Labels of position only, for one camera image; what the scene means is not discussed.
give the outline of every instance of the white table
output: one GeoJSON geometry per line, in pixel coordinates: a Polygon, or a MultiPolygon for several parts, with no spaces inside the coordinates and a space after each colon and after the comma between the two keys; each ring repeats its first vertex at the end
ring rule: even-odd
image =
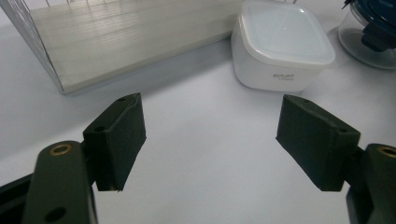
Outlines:
{"type": "MultiPolygon", "coordinates": [[[[396,146],[396,73],[341,49],[343,1],[297,4],[317,14],[337,64],[294,93],[361,131],[359,146],[396,146]]],[[[141,92],[148,139],[123,192],[95,192],[100,223],[348,223],[342,192],[319,191],[275,140],[284,92],[235,77],[230,40],[61,95],[0,11],[0,186],[33,172],[44,147],[82,141],[114,100],[141,92]]]]}

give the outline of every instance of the label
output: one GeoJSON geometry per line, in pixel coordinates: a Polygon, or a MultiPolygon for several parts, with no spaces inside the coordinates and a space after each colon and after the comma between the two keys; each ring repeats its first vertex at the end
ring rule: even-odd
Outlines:
{"type": "Polygon", "coordinates": [[[282,81],[293,81],[294,74],[273,74],[274,78],[277,78],[282,81]]]}

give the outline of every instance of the white tabletop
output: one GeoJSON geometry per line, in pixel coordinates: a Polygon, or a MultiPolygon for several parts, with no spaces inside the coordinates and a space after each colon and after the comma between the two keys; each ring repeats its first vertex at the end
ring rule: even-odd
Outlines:
{"type": "MultiPolygon", "coordinates": [[[[396,146],[396,72],[347,55],[343,0],[311,9],[336,65],[294,93],[361,132],[359,146],[396,146]]],[[[70,95],[61,95],[0,10],[0,186],[33,172],[44,147],[82,141],[113,101],[141,92],[147,141],[123,192],[95,192],[100,223],[348,223],[342,192],[321,192],[275,140],[284,92],[235,77],[226,39],[70,95]]]]}

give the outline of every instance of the white lid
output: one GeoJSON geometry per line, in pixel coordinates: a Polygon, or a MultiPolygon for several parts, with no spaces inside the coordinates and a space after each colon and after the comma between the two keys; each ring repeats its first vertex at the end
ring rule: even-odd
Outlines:
{"type": "Polygon", "coordinates": [[[263,63],[323,69],[335,59],[318,19],[306,8],[247,0],[242,3],[239,22],[245,48],[263,63]]]}

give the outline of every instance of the white surface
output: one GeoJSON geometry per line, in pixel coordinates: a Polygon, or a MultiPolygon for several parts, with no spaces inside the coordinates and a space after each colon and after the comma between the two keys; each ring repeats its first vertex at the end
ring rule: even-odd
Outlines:
{"type": "Polygon", "coordinates": [[[305,7],[247,0],[239,22],[247,51],[263,63],[323,69],[334,61],[332,45],[315,15],[305,7]]]}
{"type": "MultiPolygon", "coordinates": [[[[396,146],[396,74],[343,52],[333,29],[343,2],[297,2],[317,14],[337,55],[297,95],[361,131],[360,147],[396,146]]],[[[148,140],[124,191],[95,193],[100,223],[348,223],[348,185],[320,192],[277,143],[283,93],[239,83],[229,40],[65,96],[0,10],[0,75],[0,185],[31,173],[47,145],[81,141],[114,100],[140,91],[148,140]]]]}
{"type": "Polygon", "coordinates": [[[32,10],[68,93],[227,38],[241,0],[90,0],[32,10]]]}

